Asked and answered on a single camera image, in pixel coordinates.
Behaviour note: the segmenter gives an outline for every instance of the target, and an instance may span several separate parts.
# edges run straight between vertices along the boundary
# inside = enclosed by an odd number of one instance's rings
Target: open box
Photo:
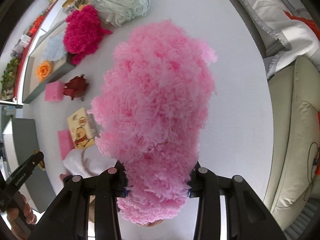
[[[22,102],[29,104],[34,100],[41,92],[44,91],[45,85],[54,82],[61,78],[63,75],[74,69],[75,65],[71,63],[72,55],[68,53],[60,60],[52,62],[51,74],[42,82],[39,82],[36,77],[36,69],[42,62],[42,54],[47,48],[49,38],[63,32],[67,27],[66,22],[58,24],[54,29],[46,33],[39,39],[36,48],[28,57],[28,63],[26,68],[26,75],[23,84]]]

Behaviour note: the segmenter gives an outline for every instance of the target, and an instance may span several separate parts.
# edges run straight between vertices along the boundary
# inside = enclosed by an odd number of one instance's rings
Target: pink fluffy yarn
[[[81,11],[75,10],[66,19],[68,26],[63,37],[66,51],[75,54],[73,64],[79,64],[85,56],[94,54],[103,35],[112,31],[103,29],[96,9],[86,5]]]
[[[134,223],[172,218],[187,200],[217,57],[171,21],[135,28],[113,57],[91,113],[104,128],[100,151],[126,168],[130,193],[118,206]]]

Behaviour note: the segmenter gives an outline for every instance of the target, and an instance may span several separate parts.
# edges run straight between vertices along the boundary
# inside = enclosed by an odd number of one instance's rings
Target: pink plush
[[[75,147],[69,130],[58,131],[57,133],[61,159],[64,160],[68,153]]]
[[[59,81],[48,83],[45,85],[44,101],[56,102],[63,100],[64,83]]]
[[[68,26],[63,37],[66,51],[75,54],[74,65],[79,64],[85,56],[94,54],[103,35],[112,34],[100,25],[97,11],[92,5],[86,5],[81,11],[73,11],[66,19]]]
[[[171,21],[135,28],[113,56],[91,113],[104,128],[100,152],[126,168],[130,193],[118,206],[134,223],[172,218],[187,201],[217,57]]]

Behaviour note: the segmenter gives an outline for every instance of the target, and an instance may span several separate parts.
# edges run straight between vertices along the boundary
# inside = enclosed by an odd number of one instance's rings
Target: white tablecloth
[[[271,100],[260,53],[249,31],[229,0],[151,0],[148,14],[125,23],[106,37],[94,55],[87,56],[61,81],[84,74],[90,83],[85,101],[45,102],[44,93],[24,109],[25,118],[36,120],[40,149],[56,193],[62,188],[64,173],[57,131],[68,129],[67,117],[85,107],[100,93],[102,74],[113,65],[112,51],[126,41],[132,28],[150,22],[172,19],[192,37],[204,38],[216,50],[218,62],[210,69],[215,76],[216,93],[210,100],[209,120],[201,132],[200,164],[217,175],[242,175],[263,199],[272,160],[273,119]],[[125,240],[190,240],[193,238],[197,199],[191,199],[181,213],[154,228],[141,228],[119,218]],[[222,214],[222,238],[226,235]]]

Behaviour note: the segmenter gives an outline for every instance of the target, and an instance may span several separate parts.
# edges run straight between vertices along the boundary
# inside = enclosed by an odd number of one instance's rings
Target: screw
[[[76,176],[73,176],[72,177],[72,181],[73,182],[78,182],[78,181],[80,181],[81,180],[81,176],[79,176],[79,175],[76,175]]]
[[[109,174],[115,174],[115,173],[117,173],[117,169],[116,169],[116,168],[110,168],[110,169],[108,170],[108,173],[109,173]]]
[[[208,169],[205,168],[205,167],[200,167],[200,168],[198,169],[198,171],[199,171],[200,173],[202,173],[202,174],[205,174],[205,173],[208,172]]]
[[[235,180],[236,182],[242,182],[242,181],[243,181],[243,178],[242,178],[240,175],[236,175],[236,176],[234,176],[234,180]]]

